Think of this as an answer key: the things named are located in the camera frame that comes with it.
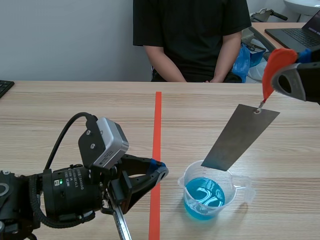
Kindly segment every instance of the black cable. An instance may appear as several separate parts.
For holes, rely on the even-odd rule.
[[[74,115],[74,116],[66,123],[66,125],[65,125],[64,128],[62,129],[62,131],[61,131],[58,139],[57,139],[56,142],[55,142],[55,145],[54,145],[54,147],[53,147],[53,149],[52,149],[52,152],[51,152],[51,154],[50,154],[50,156],[49,156],[48,161],[46,162],[46,165],[45,165],[45,168],[44,168],[45,170],[50,168],[50,166],[51,166],[51,164],[52,164],[52,162],[53,162],[53,160],[54,160],[54,157],[55,157],[55,155],[56,155],[56,153],[57,153],[57,150],[58,150],[58,148],[59,148],[59,145],[60,145],[60,143],[62,142],[62,139],[64,138],[64,136],[66,135],[68,129],[71,127],[71,125],[72,125],[77,119],[79,119],[79,118],[81,118],[81,117],[85,117],[85,118],[88,120],[89,118],[91,118],[91,117],[93,117],[93,116],[92,116],[91,114],[87,113],[87,112],[79,112],[79,113],[77,113],[76,115]]]
[[[27,238],[30,239],[30,240],[37,240],[37,237],[34,234],[31,234]]]
[[[29,199],[30,199],[31,208],[34,212],[34,215],[36,219],[39,220],[41,223],[54,229],[66,229],[66,228],[75,227],[85,222],[89,222],[95,218],[96,214],[94,211],[92,211],[92,213],[89,216],[86,216],[86,217],[83,217],[82,219],[74,220],[71,222],[59,222],[46,217],[42,212],[42,210],[40,209],[40,205],[38,203],[37,179],[38,179],[38,176],[36,174],[31,175],[29,177]]]

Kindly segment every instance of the wooden table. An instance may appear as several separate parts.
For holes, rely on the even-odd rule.
[[[269,51],[284,48],[280,43],[265,33],[266,29],[293,29],[302,28],[306,23],[303,22],[253,22],[249,28],[255,37],[268,48]]]
[[[17,82],[0,99],[0,169],[41,173],[66,122],[78,112],[119,123],[128,153],[152,156],[155,92],[162,91],[162,240],[318,240],[320,236],[320,106],[274,93],[266,109],[281,114],[231,171],[249,176],[257,195],[241,198],[215,221],[197,222],[184,209],[177,180],[202,160],[238,104],[257,106],[260,84],[142,82]],[[66,134],[52,168],[81,163],[78,139],[84,119]],[[125,216],[133,240],[147,240],[149,194]],[[69,229],[44,225],[39,240],[118,240],[112,216]]]

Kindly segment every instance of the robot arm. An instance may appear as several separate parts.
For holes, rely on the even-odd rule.
[[[87,129],[78,141],[83,165],[52,172],[50,166],[64,135],[80,117],[87,119]],[[0,239],[35,240],[32,231],[41,223],[51,228],[71,228],[93,220],[100,210],[113,215],[120,239],[130,240],[124,214],[169,171],[162,162],[126,154],[128,148],[117,123],[85,112],[73,116],[43,173],[16,176],[0,171]],[[46,215],[40,208],[42,193]]]
[[[320,103],[319,76],[320,47],[318,46],[300,53],[295,64],[281,68],[273,76],[271,85],[277,92],[291,98]]]

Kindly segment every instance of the hand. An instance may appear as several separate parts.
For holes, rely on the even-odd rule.
[[[206,83],[223,83],[224,78],[215,76],[211,81],[205,81]]]

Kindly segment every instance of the blue tape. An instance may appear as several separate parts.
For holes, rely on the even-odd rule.
[[[299,58],[297,60],[297,63],[302,63],[302,64],[308,64],[311,63],[311,49],[307,48],[303,52],[299,53]]]
[[[147,170],[146,174],[154,173],[159,167],[166,167],[166,165],[163,162],[161,162],[161,166],[159,166],[159,165],[157,165],[156,160],[151,159],[150,166],[149,166],[149,169]]]

